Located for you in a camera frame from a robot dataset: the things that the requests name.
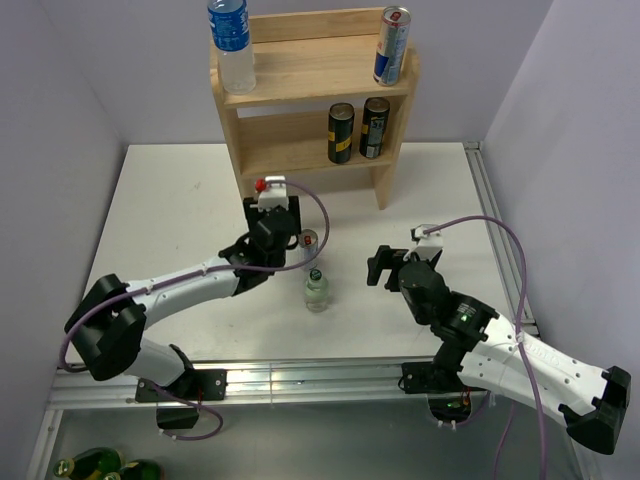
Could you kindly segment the clear glass bottle front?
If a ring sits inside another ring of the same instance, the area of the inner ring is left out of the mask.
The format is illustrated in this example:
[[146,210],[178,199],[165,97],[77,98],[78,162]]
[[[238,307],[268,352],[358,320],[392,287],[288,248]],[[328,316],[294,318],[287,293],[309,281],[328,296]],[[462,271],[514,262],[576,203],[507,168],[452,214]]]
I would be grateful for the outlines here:
[[322,312],[328,306],[329,282],[317,268],[312,269],[306,278],[304,300],[307,309],[314,313]]

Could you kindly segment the black can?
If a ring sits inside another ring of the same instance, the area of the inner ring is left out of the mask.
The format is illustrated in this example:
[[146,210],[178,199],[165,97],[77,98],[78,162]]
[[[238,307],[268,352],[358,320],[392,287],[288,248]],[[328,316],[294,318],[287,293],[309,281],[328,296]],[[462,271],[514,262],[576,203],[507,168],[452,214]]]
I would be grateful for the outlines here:
[[333,104],[328,113],[328,158],[345,164],[351,158],[355,110],[350,103]]
[[390,102],[383,97],[371,97],[365,101],[359,140],[359,152],[368,159],[380,155],[388,125]]

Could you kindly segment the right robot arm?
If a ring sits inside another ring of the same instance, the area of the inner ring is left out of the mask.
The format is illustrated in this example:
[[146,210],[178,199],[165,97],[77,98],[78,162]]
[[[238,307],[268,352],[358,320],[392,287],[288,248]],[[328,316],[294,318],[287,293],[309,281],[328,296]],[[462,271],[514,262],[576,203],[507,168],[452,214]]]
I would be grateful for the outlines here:
[[540,409],[582,446],[613,454],[630,402],[630,374],[580,362],[517,331],[491,306],[450,289],[435,265],[387,245],[367,261],[368,285],[388,271],[386,290],[401,293],[416,323],[442,342],[432,360],[402,365],[404,391],[491,391]]

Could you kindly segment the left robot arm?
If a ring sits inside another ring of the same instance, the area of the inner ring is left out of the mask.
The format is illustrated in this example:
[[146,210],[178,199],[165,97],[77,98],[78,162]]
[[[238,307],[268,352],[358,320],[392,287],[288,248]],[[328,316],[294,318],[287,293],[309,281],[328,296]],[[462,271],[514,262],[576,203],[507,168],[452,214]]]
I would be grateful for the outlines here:
[[250,291],[284,266],[301,231],[298,197],[267,210],[246,198],[243,208],[247,233],[200,265],[146,281],[109,274],[94,283],[64,326],[94,380],[126,374],[155,383],[172,399],[196,393],[199,378],[186,354],[144,332],[198,304]]

